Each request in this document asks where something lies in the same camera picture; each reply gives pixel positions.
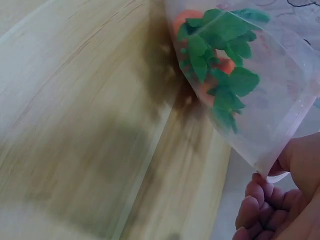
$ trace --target wooden table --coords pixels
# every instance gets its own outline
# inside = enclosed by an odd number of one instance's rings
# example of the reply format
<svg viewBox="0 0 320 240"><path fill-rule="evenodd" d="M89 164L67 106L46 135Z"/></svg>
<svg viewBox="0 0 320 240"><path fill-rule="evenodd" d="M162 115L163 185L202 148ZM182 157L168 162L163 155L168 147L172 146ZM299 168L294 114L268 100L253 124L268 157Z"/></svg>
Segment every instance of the wooden table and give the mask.
<svg viewBox="0 0 320 240"><path fill-rule="evenodd" d="M208 239L230 147L161 0L0 0L0 239Z"/></svg>

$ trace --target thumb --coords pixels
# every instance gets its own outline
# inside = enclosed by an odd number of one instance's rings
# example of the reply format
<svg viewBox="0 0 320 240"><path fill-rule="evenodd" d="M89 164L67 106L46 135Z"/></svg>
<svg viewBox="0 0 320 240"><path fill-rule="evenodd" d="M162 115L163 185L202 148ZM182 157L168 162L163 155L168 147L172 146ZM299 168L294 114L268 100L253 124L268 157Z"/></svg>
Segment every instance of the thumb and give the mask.
<svg viewBox="0 0 320 240"><path fill-rule="evenodd" d="M294 138L284 148L270 175L290 172L294 183L310 201L320 186L320 133Z"/></svg>

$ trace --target clear plastic bag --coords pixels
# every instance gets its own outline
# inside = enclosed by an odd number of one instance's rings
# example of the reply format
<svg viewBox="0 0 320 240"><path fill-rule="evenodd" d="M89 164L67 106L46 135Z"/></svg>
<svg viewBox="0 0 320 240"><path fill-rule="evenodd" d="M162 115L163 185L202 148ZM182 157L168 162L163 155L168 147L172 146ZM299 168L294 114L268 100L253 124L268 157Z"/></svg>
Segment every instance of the clear plastic bag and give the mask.
<svg viewBox="0 0 320 240"><path fill-rule="evenodd" d="M212 123L267 177L320 93L314 50L249 2L167 0L166 12L180 68Z"/></svg>

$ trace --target green leaves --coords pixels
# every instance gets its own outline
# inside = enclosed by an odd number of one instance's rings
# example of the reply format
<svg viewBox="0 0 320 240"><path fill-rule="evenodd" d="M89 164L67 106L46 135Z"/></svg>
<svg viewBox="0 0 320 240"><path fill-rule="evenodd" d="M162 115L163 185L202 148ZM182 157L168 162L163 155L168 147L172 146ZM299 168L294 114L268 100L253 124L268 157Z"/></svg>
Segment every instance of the green leaves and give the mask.
<svg viewBox="0 0 320 240"><path fill-rule="evenodd" d="M187 18L185 21L194 28L201 27L203 23L201 18Z"/></svg>
<svg viewBox="0 0 320 240"><path fill-rule="evenodd" d="M228 55L228 57L234 61L234 64L236 66L243 66L244 65L244 61L242 60L241 56L239 56L238 54L236 54L233 49L231 48L231 46L229 44L227 44L227 47L225 49L225 53Z"/></svg>
<svg viewBox="0 0 320 240"><path fill-rule="evenodd" d="M225 87L216 88L212 111L217 119L225 125L226 130L232 128L234 133L238 132L234 114L241 113L241 109L245 106L229 89Z"/></svg>
<svg viewBox="0 0 320 240"><path fill-rule="evenodd" d="M216 68L212 71L212 75L216 77L219 86L228 87L229 86L229 75L220 69Z"/></svg>
<svg viewBox="0 0 320 240"><path fill-rule="evenodd" d="M230 45L230 48L234 54L239 55L244 59L249 59L252 57L251 48L245 41L235 42L234 44Z"/></svg>
<svg viewBox="0 0 320 240"><path fill-rule="evenodd" d="M203 84L206 80L208 72L208 65L206 60L196 55L190 55L190 61L196 76L198 77L199 81Z"/></svg>
<svg viewBox="0 0 320 240"><path fill-rule="evenodd" d="M258 9L244 8L241 10L232 11L232 13L248 21L255 21L265 24L270 21L270 17L265 12Z"/></svg>
<svg viewBox="0 0 320 240"><path fill-rule="evenodd" d="M213 106L212 113L213 116L217 118L217 121L220 123L221 127L225 128L225 131L228 131L230 128L232 128L235 134L238 132L236 120L231 112Z"/></svg>
<svg viewBox="0 0 320 240"><path fill-rule="evenodd" d="M203 56L208 49L207 43L197 34L189 37L187 47L190 55L198 57Z"/></svg>
<svg viewBox="0 0 320 240"><path fill-rule="evenodd" d="M230 12L225 12L208 28L219 35L224 41L235 39L238 36L245 34L249 28L244 21Z"/></svg>
<svg viewBox="0 0 320 240"><path fill-rule="evenodd" d="M179 31L176 35L176 39L179 42L182 42L183 40L185 40L187 37L189 36L188 34L188 29L187 29L187 24L184 23L180 26Z"/></svg>
<svg viewBox="0 0 320 240"><path fill-rule="evenodd" d="M217 86L207 94L214 96L212 113L226 131L237 133L234 116L246 107L239 97L248 95L259 84L259 76L243 67L243 59L252 57L248 43L257 39L253 31L269 20L264 12L250 8L233 12L209 9L202 18L187 18L177 33L177 40L183 42L180 52L185 57L179 65L185 68L185 76L196 76L201 84L208 73L216 79ZM230 75L216 67L220 59L215 50L225 51L234 61L236 67Z"/></svg>
<svg viewBox="0 0 320 240"><path fill-rule="evenodd" d="M239 97L252 92L258 85L260 78L257 74L244 67L236 67L230 74L230 89Z"/></svg>
<svg viewBox="0 0 320 240"><path fill-rule="evenodd" d="M221 15L222 10L220 9L209 9L205 11L203 18L202 18L202 24L207 25L214 21L219 15Z"/></svg>

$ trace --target finger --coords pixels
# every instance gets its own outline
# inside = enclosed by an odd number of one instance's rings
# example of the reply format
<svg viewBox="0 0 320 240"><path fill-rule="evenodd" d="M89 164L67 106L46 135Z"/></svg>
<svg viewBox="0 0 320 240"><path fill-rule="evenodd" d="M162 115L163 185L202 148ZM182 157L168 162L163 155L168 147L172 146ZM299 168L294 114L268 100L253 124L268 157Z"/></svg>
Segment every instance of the finger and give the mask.
<svg viewBox="0 0 320 240"><path fill-rule="evenodd" d="M274 211L270 220L265 225L265 229L275 232L285 222L287 215L288 212L285 210Z"/></svg>
<svg viewBox="0 0 320 240"><path fill-rule="evenodd" d="M272 239L272 237L274 236L275 232L273 231L263 231L261 232L256 238L255 240L270 240Z"/></svg>
<svg viewBox="0 0 320 240"><path fill-rule="evenodd" d="M259 203L252 196L247 196L241 203L238 216L235 220L235 227L251 228L259 219Z"/></svg>
<svg viewBox="0 0 320 240"><path fill-rule="evenodd" d="M270 172L268 173L268 176L278 176L281 174L284 174L286 171L283 169L283 167L280 165L279 159L275 161L273 166L271 167Z"/></svg>
<svg viewBox="0 0 320 240"><path fill-rule="evenodd" d="M276 230L276 232L275 232L274 235L273 235L273 238L274 238L274 239L277 239L277 237L279 237L280 234L282 234L282 232L283 232L284 230L286 230L287 227L289 227L289 226L291 225L291 223L292 223L292 221L287 221L287 220L286 220L286 221Z"/></svg>
<svg viewBox="0 0 320 240"><path fill-rule="evenodd" d="M320 133L290 140L278 157L283 170L291 172L292 179L311 201L320 186Z"/></svg>
<svg viewBox="0 0 320 240"><path fill-rule="evenodd" d="M269 203L264 202L262 204L262 206L260 207L259 222L263 227L268 223L274 212L275 210L272 206L269 205Z"/></svg>
<svg viewBox="0 0 320 240"><path fill-rule="evenodd" d="M292 203L290 212L286 218L288 222L293 222L308 205L308 201L301 195L297 195Z"/></svg>
<svg viewBox="0 0 320 240"><path fill-rule="evenodd" d="M271 207L277 210L277 209L282 209L284 199L285 199L285 192L278 187L274 187L271 196L265 199L265 201Z"/></svg>
<svg viewBox="0 0 320 240"><path fill-rule="evenodd" d="M262 187L254 181L249 182L249 184L246 186L245 197L246 196L254 197L259 203L259 208L265 202L265 196Z"/></svg>
<svg viewBox="0 0 320 240"><path fill-rule="evenodd" d="M263 231L263 227L261 226L260 222L256 222L251 228L248 229L250 239L255 239Z"/></svg>
<svg viewBox="0 0 320 240"><path fill-rule="evenodd" d="M289 211L292 208L293 204L295 203L297 197L300 197L301 195L302 193L299 189L292 189L290 191L287 191L284 194L282 209Z"/></svg>
<svg viewBox="0 0 320 240"><path fill-rule="evenodd" d="M285 192L282 189L274 187L273 184L266 182L266 180L258 173L254 173L252 175L252 181L261 186L265 202L269 203L269 205L274 209L282 209L282 204L285 198Z"/></svg>
<svg viewBox="0 0 320 240"><path fill-rule="evenodd" d="M272 183L266 182L266 180L259 174L254 173L252 175L252 181L259 184L264 193L264 199L269 199L274 191L274 185Z"/></svg>
<svg viewBox="0 0 320 240"><path fill-rule="evenodd" d="M235 232L232 240L250 240L248 230L245 229L244 227L239 228Z"/></svg>

